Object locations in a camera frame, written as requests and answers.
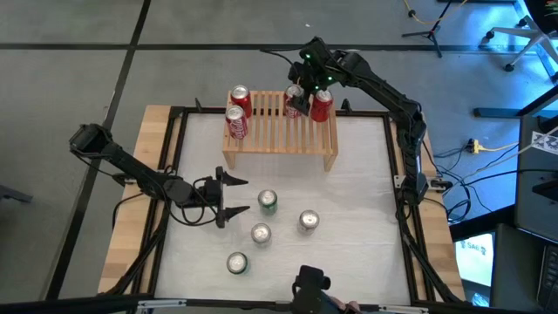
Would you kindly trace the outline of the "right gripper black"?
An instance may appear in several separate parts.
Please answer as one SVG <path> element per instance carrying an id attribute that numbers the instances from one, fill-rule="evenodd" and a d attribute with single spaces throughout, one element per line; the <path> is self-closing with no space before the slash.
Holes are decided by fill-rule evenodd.
<path id="1" fill-rule="evenodd" d="M 288 80 L 301 86 L 304 91 L 315 93 L 326 90 L 330 85 L 337 82 L 335 71 L 330 68 L 332 53 L 321 38 L 312 38 L 303 45 L 298 52 L 299 61 L 294 62 L 289 68 Z M 310 112 L 310 96 L 293 96 L 290 106 L 302 115 Z"/>

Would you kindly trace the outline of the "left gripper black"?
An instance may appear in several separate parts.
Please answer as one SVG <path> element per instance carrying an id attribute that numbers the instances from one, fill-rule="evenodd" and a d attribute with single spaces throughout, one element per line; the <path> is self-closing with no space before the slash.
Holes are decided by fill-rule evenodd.
<path id="1" fill-rule="evenodd" d="M 202 177 L 193 182 L 195 201 L 203 208 L 210 208 L 215 214 L 215 223 L 219 229 L 224 229 L 225 224 L 234 216 L 250 209 L 250 206 L 235 208 L 221 208 L 222 188 L 221 184 L 227 186 L 240 186 L 248 184 L 248 181 L 236 178 L 222 166 L 215 169 L 215 178 L 211 176 Z"/>

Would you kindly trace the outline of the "red Star Wars cola can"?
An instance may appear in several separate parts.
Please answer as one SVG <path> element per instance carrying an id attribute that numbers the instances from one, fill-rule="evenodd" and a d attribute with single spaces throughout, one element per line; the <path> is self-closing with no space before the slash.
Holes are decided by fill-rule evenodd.
<path id="1" fill-rule="evenodd" d="M 283 94 L 283 113 L 285 116 L 291 119 L 295 119 L 301 115 L 301 113 L 295 109 L 291 102 L 294 97 L 303 96 L 303 89 L 299 85 L 289 85 Z"/>

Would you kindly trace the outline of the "green Sprite can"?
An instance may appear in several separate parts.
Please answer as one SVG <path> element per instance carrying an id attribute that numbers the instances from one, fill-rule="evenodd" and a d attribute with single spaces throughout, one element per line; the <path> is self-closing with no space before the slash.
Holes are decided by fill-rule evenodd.
<path id="1" fill-rule="evenodd" d="M 249 259 L 242 252 L 233 252 L 228 256 L 226 261 L 228 272 L 234 275 L 245 273 L 249 267 Z"/>
<path id="2" fill-rule="evenodd" d="M 265 215 L 274 215 L 278 209 L 278 197 L 274 190 L 264 189 L 258 194 L 260 210 Z"/>

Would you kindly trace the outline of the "silver diet cola can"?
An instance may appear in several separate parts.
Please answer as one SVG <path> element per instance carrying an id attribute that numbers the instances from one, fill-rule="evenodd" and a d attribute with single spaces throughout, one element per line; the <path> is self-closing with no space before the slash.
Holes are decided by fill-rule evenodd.
<path id="1" fill-rule="evenodd" d="M 250 234 L 253 242 L 258 246 L 267 246 L 271 244 L 271 228 L 265 223 L 257 223 L 254 225 Z"/>
<path id="2" fill-rule="evenodd" d="M 303 235 L 312 234 L 320 223 L 319 214 L 314 210 L 304 210 L 298 218 L 297 228 Z"/>

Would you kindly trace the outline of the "slatted wooden shelf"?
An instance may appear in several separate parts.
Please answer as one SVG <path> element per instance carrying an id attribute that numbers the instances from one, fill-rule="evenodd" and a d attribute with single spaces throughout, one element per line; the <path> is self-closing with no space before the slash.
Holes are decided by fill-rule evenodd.
<path id="1" fill-rule="evenodd" d="M 282 92 L 252 91 L 250 98 L 253 114 L 248 119 L 248 135 L 237 140 L 224 128 L 222 152 L 230 169 L 238 154 L 316 154 L 323 156 L 324 170 L 331 170 L 339 152 L 334 106 L 326 121 L 315 122 L 306 116 L 285 116 Z"/>

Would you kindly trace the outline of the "black tripod stand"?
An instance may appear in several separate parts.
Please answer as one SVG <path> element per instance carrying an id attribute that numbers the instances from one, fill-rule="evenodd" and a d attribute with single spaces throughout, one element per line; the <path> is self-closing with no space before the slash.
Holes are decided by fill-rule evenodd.
<path id="1" fill-rule="evenodd" d="M 438 16 L 438 18 L 435 21 L 424 22 L 416 16 L 416 11 L 408 3 L 408 0 L 404 0 L 405 7 L 407 9 L 407 16 L 409 18 L 414 19 L 419 24 L 430 25 L 430 29 L 428 31 L 417 31 L 417 32 L 403 33 L 401 35 L 401 37 L 402 38 L 415 38 L 415 37 L 425 38 L 432 43 L 432 46 L 434 48 L 434 51 L 436 52 L 437 57 L 438 58 L 443 58 L 443 54 L 442 54 L 442 51 L 440 49 L 439 42 L 437 40 L 437 32 L 439 31 L 440 22 L 446 17 L 446 13 L 448 12 L 452 3 L 453 3 L 453 0 L 448 0 L 447 1 L 445 8 L 442 10 L 442 12 L 440 13 L 440 15 Z"/>

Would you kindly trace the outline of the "person's hand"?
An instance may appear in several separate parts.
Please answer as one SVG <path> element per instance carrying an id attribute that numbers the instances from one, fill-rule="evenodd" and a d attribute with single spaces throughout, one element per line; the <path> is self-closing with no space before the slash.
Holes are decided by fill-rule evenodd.
<path id="1" fill-rule="evenodd" d="M 344 303 L 341 300 L 333 297 L 332 302 L 335 304 L 341 314 L 362 314 L 360 306 L 356 301 L 349 301 L 348 303 Z"/>

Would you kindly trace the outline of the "black rig crossbar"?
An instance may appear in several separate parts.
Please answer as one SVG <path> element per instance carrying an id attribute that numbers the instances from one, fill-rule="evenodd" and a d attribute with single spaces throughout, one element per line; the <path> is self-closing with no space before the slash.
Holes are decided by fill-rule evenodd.
<path id="1" fill-rule="evenodd" d="M 208 307 L 244 310 L 291 312 L 291 301 L 248 302 L 204 299 L 156 299 L 150 295 L 100 295 L 28 303 L 0 304 L 0 314 L 112 314 L 122 311 L 154 310 L 158 308 Z M 544 310 L 516 311 L 473 306 L 469 303 L 438 303 L 417 301 L 411 305 L 361 304 L 362 312 L 398 314 L 551 314 Z"/>

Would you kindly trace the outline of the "black floor bar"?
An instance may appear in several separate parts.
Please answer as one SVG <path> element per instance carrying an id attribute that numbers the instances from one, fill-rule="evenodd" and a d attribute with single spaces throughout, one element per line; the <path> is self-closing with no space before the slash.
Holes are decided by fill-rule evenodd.
<path id="1" fill-rule="evenodd" d="M 543 93 L 521 109 L 477 107 L 473 109 L 476 118 L 490 119 L 519 119 L 523 116 L 554 117 L 558 115 L 558 109 L 549 110 L 548 106 L 558 102 L 558 85 Z"/>

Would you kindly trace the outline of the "lit screen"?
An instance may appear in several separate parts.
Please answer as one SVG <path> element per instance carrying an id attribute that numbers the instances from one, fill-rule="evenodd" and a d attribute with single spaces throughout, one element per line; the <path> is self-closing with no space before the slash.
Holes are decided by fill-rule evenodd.
<path id="1" fill-rule="evenodd" d="M 493 244 L 491 233 L 454 243 L 459 275 L 462 279 L 487 287 L 491 286 Z"/>

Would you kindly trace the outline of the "grey chair star base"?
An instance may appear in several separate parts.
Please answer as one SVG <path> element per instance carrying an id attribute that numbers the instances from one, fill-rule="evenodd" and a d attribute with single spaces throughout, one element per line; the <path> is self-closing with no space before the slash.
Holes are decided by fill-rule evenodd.
<path id="1" fill-rule="evenodd" d="M 515 64 L 531 48 L 539 45 L 550 58 L 558 65 L 558 48 L 552 40 L 558 40 L 558 15 L 550 17 L 535 18 L 529 15 L 524 16 L 519 22 L 518 27 L 493 27 L 484 36 L 484 41 L 490 41 L 496 33 L 503 33 L 519 38 L 527 38 L 527 45 L 514 57 L 512 61 L 504 65 L 506 72 L 512 72 Z"/>

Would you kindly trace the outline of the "patterned paper sheet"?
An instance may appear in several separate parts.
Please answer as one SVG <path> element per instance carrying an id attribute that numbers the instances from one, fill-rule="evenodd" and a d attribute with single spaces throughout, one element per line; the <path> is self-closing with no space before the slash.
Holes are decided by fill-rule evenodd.
<path id="1" fill-rule="evenodd" d="M 531 143 L 532 148 L 558 155 L 558 137 L 556 136 L 533 131 Z"/>

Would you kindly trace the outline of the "dark grey desk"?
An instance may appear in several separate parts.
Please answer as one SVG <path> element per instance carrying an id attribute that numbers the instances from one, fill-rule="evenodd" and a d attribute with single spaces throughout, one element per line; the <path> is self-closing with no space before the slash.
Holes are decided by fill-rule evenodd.
<path id="1" fill-rule="evenodd" d="M 532 148 L 532 132 L 547 134 L 545 118 L 521 118 L 514 224 L 518 229 L 558 242 L 558 155 Z"/>

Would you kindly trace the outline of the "black keyboard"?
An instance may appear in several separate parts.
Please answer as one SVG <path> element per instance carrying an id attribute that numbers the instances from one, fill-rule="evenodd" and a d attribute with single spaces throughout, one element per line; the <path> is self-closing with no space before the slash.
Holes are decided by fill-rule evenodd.
<path id="1" fill-rule="evenodd" d="M 537 301 L 545 312 L 558 314 L 558 246 L 544 249 Z"/>

